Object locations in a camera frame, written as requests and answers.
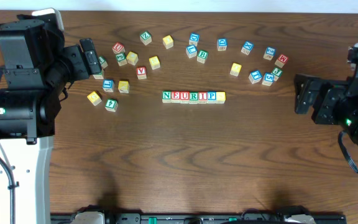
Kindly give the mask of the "red E block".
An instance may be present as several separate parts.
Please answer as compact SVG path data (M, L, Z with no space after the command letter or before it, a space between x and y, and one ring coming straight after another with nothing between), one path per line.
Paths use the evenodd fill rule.
M179 91L171 92L171 102L172 103L180 103L180 92Z

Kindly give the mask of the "red I block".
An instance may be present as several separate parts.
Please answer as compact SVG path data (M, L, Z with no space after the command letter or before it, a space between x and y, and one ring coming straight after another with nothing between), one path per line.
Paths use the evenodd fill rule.
M206 104L208 102L208 93L205 91L198 92L198 104Z

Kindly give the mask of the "yellow block beside blue L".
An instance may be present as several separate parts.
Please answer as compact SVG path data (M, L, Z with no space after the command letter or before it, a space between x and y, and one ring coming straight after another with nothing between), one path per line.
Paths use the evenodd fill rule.
M118 84L118 90L120 93L129 93L130 84L128 81L120 80Z

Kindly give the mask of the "blue X block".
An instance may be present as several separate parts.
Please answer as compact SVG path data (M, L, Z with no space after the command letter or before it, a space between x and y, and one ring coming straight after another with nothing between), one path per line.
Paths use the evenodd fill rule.
M245 55L249 55L253 48L254 44L252 42L245 41L244 45L241 48L241 52Z

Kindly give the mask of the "red u block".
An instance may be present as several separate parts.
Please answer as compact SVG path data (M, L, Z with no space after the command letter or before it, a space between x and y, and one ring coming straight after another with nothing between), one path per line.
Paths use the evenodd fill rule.
M180 103L188 104L190 101L190 92L189 91L181 91L180 92Z
M112 51L115 54L119 54L119 53L124 53L126 50L124 48L124 45L120 42L116 42L113 46L112 46Z

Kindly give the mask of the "blue P block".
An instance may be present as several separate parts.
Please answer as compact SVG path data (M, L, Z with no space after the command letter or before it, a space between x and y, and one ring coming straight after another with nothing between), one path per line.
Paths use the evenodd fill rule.
M216 92L215 91L208 91L207 92L207 103L208 104L215 104L216 103Z

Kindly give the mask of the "blue d block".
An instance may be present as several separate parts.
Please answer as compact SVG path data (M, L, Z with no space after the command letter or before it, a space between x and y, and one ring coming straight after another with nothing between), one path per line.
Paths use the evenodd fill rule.
M227 49L227 39L222 38L217 40L217 50L225 51Z
M200 41L200 35L197 33L191 33L189 37L189 44L198 46L198 42Z

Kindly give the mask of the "blue L block left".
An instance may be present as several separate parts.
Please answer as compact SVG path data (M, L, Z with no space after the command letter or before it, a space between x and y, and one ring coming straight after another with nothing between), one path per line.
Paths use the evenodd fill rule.
M113 80L103 80L103 90L106 92L114 91L114 81Z

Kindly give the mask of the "green R block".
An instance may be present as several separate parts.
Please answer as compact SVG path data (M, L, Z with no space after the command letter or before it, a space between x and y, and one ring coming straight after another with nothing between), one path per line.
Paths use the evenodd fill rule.
M198 104L198 92L189 93L189 104Z

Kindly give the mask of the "green N block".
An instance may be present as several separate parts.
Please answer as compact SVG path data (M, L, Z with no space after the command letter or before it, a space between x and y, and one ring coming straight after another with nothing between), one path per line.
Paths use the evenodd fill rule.
M162 92L162 102L163 103L171 103L172 102L172 92L171 91L163 91Z

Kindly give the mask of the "yellow block far left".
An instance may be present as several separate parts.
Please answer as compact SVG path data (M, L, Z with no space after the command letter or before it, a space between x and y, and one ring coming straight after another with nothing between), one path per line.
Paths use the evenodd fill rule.
M96 91L91 92L91 93L87 96L87 99L88 99L94 106L96 106L96 105L100 104L100 102L102 102L102 99L101 99L99 93L96 92Z

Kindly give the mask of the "green block under left gripper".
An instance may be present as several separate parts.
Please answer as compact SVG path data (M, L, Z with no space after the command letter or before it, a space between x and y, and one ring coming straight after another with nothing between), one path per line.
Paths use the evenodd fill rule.
M99 56L99 62L101 64L102 69L105 69L108 66L106 59L102 56Z

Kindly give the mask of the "blue L block right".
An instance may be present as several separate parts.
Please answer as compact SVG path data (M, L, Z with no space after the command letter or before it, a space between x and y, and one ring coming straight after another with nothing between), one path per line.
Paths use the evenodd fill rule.
M198 52L198 50L195 45L188 45L186 47L186 54L187 54L188 58L193 58L193 57L197 56L197 52Z

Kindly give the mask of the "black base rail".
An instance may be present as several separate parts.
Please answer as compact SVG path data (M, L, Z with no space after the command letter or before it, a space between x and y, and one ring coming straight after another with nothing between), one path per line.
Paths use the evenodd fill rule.
M315 223L346 224L345 215L312 213L303 206L291 206L275 211L249 208L242 213L114 213L90 205L72 214L51 215L51 223L106 224L219 224L219 223Z

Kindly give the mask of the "green G block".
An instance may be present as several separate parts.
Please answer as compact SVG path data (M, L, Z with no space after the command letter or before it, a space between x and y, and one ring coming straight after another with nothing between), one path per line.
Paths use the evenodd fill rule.
M116 54L115 57L116 57L116 61L119 66L123 66L123 65L127 64L127 59L126 59L126 55L124 52Z

